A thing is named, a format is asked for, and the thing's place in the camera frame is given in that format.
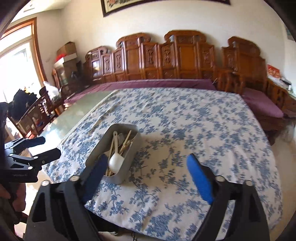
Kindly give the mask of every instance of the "purple seat cushion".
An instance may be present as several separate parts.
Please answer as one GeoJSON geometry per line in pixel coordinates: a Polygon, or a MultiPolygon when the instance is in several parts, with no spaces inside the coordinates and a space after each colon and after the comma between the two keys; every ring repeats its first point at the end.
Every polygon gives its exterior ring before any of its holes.
{"type": "Polygon", "coordinates": [[[254,113],[282,118],[283,112],[263,92],[245,88],[242,98],[254,113]]]}

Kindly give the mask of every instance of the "wooden window frame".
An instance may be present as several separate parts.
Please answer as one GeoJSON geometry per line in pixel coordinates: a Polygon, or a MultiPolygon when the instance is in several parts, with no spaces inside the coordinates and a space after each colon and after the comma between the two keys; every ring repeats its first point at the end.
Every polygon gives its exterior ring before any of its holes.
{"type": "Polygon", "coordinates": [[[40,73],[41,81],[42,82],[44,82],[44,81],[47,82],[47,78],[46,78],[45,71],[44,71],[43,64],[42,64],[42,60],[41,60],[39,44],[38,44],[37,17],[28,19],[28,20],[23,21],[23,22],[21,22],[19,24],[16,24],[15,26],[12,26],[11,28],[8,28],[5,31],[5,33],[3,34],[3,36],[1,37],[1,39],[6,37],[7,35],[9,35],[11,33],[14,33],[15,31],[18,31],[18,30],[20,30],[20,29],[22,29],[24,27],[28,27],[28,26],[31,26],[31,30],[32,30],[32,40],[33,40],[34,49],[31,50],[31,51],[34,51],[35,56],[37,58],[37,68],[38,68],[38,71],[40,73]]]}

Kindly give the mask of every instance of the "cardboard box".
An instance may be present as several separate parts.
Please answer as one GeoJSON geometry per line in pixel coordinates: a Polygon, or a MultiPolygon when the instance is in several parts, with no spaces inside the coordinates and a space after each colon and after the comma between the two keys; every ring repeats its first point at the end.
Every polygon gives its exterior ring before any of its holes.
{"type": "Polygon", "coordinates": [[[61,54],[70,55],[70,54],[74,54],[74,53],[77,53],[75,43],[68,42],[57,51],[57,56],[59,56],[61,54]]]}

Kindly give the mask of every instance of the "white tablecloth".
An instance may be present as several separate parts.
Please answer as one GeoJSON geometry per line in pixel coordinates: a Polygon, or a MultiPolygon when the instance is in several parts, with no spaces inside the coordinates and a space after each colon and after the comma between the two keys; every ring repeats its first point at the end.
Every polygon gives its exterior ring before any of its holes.
{"type": "MultiPolygon", "coordinates": [[[[272,228],[282,216],[280,179],[268,140],[239,95],[219,91],[141,88],[116,90],[59,145],[62,156],[45,167],[55,181],[69,179],[111,124],[139,127],[143,139],[121,185],[101,182],[86,207],[121,227],[164,240],[191,240],[209,205],[186,167],[194,153],[228,181],[252,180],[272,228]]],[[[218,239],[227,231],[229,203],[218,239]]]]}

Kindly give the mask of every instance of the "floor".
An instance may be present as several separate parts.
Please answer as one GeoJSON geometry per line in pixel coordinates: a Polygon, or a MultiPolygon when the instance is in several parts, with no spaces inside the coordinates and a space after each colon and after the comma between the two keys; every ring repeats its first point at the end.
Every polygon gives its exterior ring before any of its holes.
{"type": "MultiPolygon", "coordinates": [[[[290,143],[285,142],[281,137],[276,139],[276,143],[272,146],[272,150],[276,159],[277,167],[281,178],[281,186],[283,193],[283,218],[279,224],[271,231],[271,241],[278,238],[284,230],[291,217],[296,210],[296,137],[290,143]]],[[[38,173],[37,183],[27,183],[26,209],[25,213],[29,214],[34,198],[43,180],[50,178],[43,172],[38,173]]],[[[25,224],[20,223],[15,227],[16,233],[22,237],[25,232],[25,224]]],[[[101,233],[104,240],[110,241],[156,241],[159,239],[150,238],[144,235],[135,234],[126,230],[122,236],[116,237],[109,233],[101,233]]]]}

